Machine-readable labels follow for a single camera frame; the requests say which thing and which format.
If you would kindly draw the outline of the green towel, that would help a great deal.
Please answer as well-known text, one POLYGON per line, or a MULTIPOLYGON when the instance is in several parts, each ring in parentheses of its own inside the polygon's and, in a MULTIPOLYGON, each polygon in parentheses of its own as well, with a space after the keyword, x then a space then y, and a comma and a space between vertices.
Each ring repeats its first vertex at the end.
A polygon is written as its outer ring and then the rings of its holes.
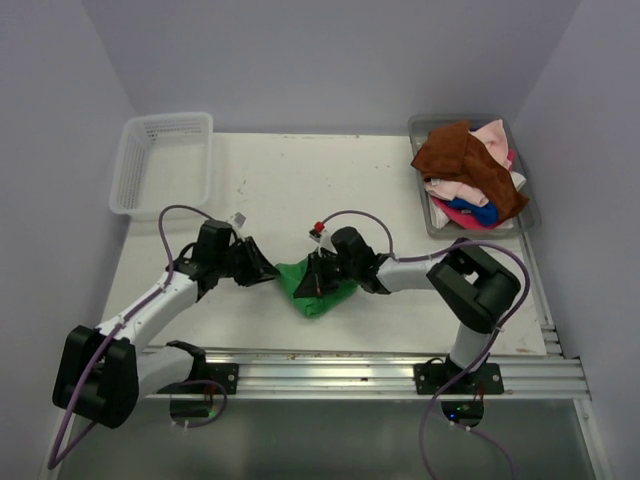
POLYGON ((335 292, 322 297, 296 298, 294 292, 303 279, 307 265, 306 259, 293 264, 278 263, 276 265, 276 269, 279 271, 277 282, 281 292, 290 304, 307 319, 316 319, 325 315, 352 297, 359 287, 357 283, 347 282, 335 292))

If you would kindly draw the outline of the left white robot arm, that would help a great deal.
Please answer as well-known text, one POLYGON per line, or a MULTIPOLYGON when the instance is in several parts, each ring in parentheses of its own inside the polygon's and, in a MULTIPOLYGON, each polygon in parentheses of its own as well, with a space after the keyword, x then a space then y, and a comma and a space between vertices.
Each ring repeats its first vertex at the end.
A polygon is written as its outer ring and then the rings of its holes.
POLYGON ((78 326, 69 333, 54 384, 54 405, 66 415, 115 429, 140 398, 166 388, 224 393, 203 349, 174 340, 148 357, 142 352, 220 280, 251 287, 278 275, 253 238, 238 236, 227 222, 205 221, 196 241, 134 305, 94 328, 78 326))

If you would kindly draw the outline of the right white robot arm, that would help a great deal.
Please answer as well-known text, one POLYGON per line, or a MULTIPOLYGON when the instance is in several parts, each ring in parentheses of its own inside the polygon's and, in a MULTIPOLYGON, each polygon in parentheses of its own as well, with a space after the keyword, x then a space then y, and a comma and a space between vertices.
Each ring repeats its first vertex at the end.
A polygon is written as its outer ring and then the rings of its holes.
POLYGON ((376 295, 433 290, 444 300, 460 326, 451 351, 442 363, 425 363, 417 374, 417 391, 468 392, 481 380, 489 350, 502 326, 526 299, 531 280, 526 266, 518 279, 486 252, 500 246, 460 238, 431 254, 395 258, 375 252, 354 227, 330 236, 330 250, 308 255, 306 270, 293 297, 325 298, 346 284, 376 295))

